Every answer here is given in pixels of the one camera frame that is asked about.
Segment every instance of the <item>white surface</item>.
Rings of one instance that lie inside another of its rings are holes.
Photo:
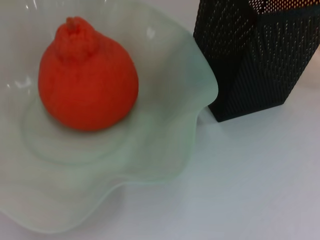
[[[180,13],[175,18],[192,31],[195,0],[153,1]],[[193,159],[174,182],[120,188],[82,226],[59,235],[0,215],[0,239],[320,239],[319,78],[318,52],[283,106],[223,123],[203,111]]]

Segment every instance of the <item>black mesh holder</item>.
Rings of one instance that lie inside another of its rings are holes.
[[[320,44],[319,2],[200,0],[193,36],[218,82],[218,122],[286,101]]]

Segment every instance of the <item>white bowl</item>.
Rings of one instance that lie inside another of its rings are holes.
[[[140,91],[130,116],[99,133],[60,126],[38,97],[42,53],[80,16],[131,55]],[[42,233],[80,224],[116,187],[163,182],[186,166],[202,108],[218,85],[192,35],[123,0],[0,3],[0,209]]]

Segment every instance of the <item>frosted glass bowl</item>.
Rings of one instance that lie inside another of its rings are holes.
[[[132,113],[99,133],[60,126],[43,109],[42,53],[81,16],[130,53],[140,81]],[[192,35],[149,6],[123,0],[0,2],[0,209],[22,226],[79,225],[116,187],[175,178],[188,163],[202,108],[218,94]]]

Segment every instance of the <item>perforated metal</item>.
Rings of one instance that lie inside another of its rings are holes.
[[[283,104],[320,44],[320,0],[201,0],[194,38],[218,121]]]

